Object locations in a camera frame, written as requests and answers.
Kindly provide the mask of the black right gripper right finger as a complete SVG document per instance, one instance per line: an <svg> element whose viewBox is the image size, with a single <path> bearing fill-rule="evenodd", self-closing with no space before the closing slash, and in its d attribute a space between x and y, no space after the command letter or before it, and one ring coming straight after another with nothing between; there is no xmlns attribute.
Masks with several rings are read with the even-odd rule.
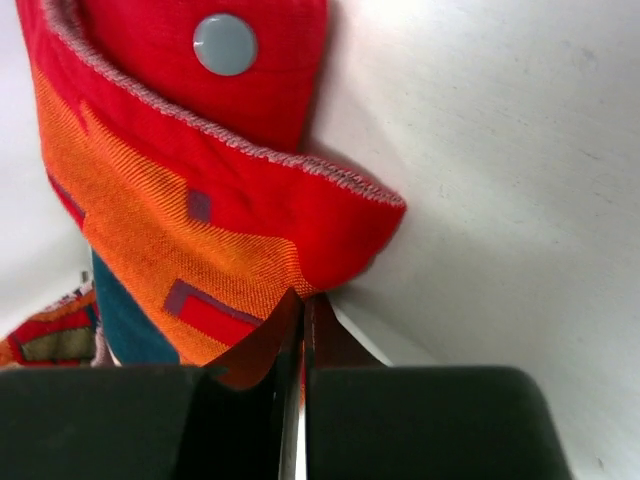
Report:
<svg viewBox="0 0 640 480"><path fill-rule="evenodd" d="M567 479L534 380L505 366L391 367L323 295L304 311L311 479Z"/></svg>

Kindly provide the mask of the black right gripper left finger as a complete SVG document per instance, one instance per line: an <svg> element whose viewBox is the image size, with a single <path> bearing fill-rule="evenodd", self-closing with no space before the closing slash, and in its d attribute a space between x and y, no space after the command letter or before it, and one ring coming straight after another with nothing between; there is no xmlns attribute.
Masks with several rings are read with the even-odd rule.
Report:
<svg viewBox="0 0 640 480"><path fill-rule="evenodd" d="M300 299L203 367L38 368L1 376L5 479L291 479Z"/></svg>

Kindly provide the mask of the red patterned cloth placemat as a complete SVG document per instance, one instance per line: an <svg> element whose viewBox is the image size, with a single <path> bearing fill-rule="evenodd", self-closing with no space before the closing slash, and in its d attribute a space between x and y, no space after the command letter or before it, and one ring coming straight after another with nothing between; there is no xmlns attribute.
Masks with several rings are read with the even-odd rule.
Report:
<svg viewBox="0 0 640 480"><path fill-rule="evenodd" d="M223 355L289 291L365 271L404 199L300 145L325 1L20 1L44 170L93 279L1 343L5 369Z"/></svg>

